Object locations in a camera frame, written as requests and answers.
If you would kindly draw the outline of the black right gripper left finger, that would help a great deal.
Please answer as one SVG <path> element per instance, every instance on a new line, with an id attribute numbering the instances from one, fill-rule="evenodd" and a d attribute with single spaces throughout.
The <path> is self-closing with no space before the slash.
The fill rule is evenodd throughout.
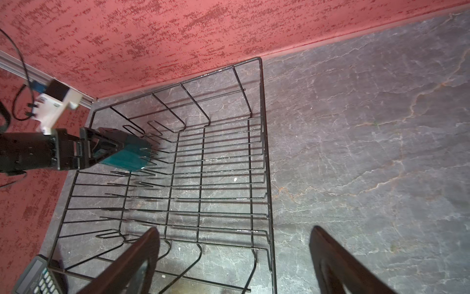
<path id="1" fill-rule="evenodd" d="M 152 227 L 80 293 L 147 294 L 153 281 L 159 249 L 159 231 Z"/>

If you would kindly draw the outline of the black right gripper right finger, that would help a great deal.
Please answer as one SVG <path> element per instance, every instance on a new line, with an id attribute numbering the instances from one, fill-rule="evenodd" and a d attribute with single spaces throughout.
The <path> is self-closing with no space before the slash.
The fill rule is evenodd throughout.
<path id="1" fill-rule="evenodd" d="M 310 254 L 322 294 L 393 294 L 388 285 L 350 254 L 322 227 L 310 234 Z"/>

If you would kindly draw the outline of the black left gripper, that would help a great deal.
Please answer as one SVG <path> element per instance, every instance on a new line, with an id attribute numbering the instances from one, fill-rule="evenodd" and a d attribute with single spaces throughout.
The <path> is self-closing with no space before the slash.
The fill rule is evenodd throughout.
<path id="1" fill-rule="evenodd" d="M 1 172 L 18 175 L 28 170 L 82 170 L 90 165 L 121 165 L 127 133 L 99 127 L 80 129 L 80 138 L 65 129 L 51 135 L 40 132 L 1 134 Z"/>

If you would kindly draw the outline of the teal green cup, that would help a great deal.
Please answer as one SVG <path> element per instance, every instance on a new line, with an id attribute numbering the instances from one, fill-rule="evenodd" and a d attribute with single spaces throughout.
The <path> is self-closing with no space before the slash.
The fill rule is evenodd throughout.
<path id="1" fill-rule="evenodd" d="M 118 129 L 99 127 L 97 131 L 104 136 L 124 143 L 124 149 L 102 160 L 101 164 L 130 172 L 145 168 L 148 160 L 144 157 L 149 156 L 152 149 L 150 142 Z"/>

